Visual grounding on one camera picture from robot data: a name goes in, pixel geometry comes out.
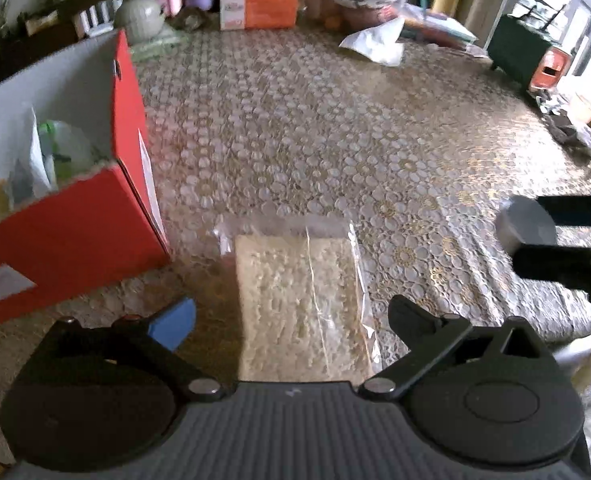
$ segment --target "screw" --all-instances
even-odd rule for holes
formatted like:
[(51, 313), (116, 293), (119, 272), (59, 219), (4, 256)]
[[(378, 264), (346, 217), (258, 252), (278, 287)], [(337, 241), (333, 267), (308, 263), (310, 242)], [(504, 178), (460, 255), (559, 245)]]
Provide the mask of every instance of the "screw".
[(208, 396), (220, 391), (222, 385), (215, 379), (201, 378), (191, 381), (188, 385), (189, 391), (195, 395)]
[(395, 389), (395, 383), (386, 377), (372, 377), (365, 382), (365, 388), (372, 394), (390, 394)]

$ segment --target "red box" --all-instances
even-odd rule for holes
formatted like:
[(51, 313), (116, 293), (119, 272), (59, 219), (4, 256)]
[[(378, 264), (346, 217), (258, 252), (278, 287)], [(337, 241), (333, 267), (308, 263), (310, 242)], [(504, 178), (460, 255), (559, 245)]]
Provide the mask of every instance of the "red box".
[(124, 33), (78, 43), (0, 85), (0, 178), (28, 106), (38, 120), (82, 129), (108, 160), (0, 221), (0, 322), (169, 260)]

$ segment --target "tan item in box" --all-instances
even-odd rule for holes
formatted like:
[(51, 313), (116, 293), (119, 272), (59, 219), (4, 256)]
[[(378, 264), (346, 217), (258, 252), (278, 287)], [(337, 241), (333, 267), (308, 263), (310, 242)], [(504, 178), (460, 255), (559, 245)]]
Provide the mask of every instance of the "tan item in box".
[(352, 381), (372, 375), (351, 242), (235, 238), (243, 381)]

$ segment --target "cardboard box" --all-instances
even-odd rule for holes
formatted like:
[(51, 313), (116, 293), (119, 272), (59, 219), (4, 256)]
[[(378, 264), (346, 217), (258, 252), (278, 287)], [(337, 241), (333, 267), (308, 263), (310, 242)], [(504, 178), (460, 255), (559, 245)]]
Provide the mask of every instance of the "cardboard box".
[(30, 106), (39, 121), (82, 129), (108, 161), (0, 221), (0, 322), (168, 262), (124, 33), (77, 43), (0, 85), (0, 179)]

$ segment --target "red panel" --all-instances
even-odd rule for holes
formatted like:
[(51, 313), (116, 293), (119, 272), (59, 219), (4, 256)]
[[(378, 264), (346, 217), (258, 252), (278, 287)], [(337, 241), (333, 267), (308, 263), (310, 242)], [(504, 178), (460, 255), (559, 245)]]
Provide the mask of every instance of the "red panel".
[[(117, 59), (120, 74), (120, 76), (115, 77), (114, 90), (113, 131), (115, 156), (125, 168), (134, 191), (141, 200), (142, 206), (146, 209), (150, 224), (155, 229), (149, 195), (146, 189), (140, 152), (140, 138), (138, 136), (139, 131), (145, 144), (148, 142), (146, 114), (135, 70), (131, 63), (126, 35), (123, 31), (118, 38), (115, 59)], [(160, 240), (162, 243), (166, 243), (164, 237), (161, 236)]]
[(115, 164), (0, 223), (0, 265), (37, 286), (0, 301), (0, 322), (168, 263)]

